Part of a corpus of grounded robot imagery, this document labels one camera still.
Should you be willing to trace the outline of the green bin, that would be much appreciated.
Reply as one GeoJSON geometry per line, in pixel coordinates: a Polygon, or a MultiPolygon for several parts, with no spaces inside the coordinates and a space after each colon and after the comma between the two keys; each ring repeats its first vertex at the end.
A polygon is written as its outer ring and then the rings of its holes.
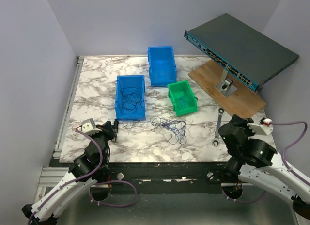
{"type": "Polygon", "coordinates": [[[168,97],[177,116],[195,113],[198,110],[197,99],[187,80],[167,85],[168,97]]]}

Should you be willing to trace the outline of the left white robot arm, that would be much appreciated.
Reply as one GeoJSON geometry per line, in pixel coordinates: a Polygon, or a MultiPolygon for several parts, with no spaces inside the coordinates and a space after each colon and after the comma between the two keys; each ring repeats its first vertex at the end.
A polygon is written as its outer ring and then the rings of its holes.
{"type": "Polygon", "coordinates": [[[76,127],[75,132],[90,140],[84,153],[74,159],[59,183],[42,199],[26,204],[22,212],[29,225],[55,225],[64,209],[75,197],[92,185],[109,180],[109,141],[117,136],[118,120],[96,124],[88,119],[76,127]]]}

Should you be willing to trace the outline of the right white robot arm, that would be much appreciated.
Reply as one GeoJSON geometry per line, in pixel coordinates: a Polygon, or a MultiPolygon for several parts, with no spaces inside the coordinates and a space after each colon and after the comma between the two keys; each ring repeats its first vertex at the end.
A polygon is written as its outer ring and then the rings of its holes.
{"type": "Polygon", "coordinates": [[[251,183],[290,204],[295,213],[310,218],[310,179],[279,153],[254,135],[268,136],[276,125],[269,118],[254,123],[251,118],[233,115],[229,123],[219,127],[231,158],[224,165],[223,177],[228,182],[251,183]]]}

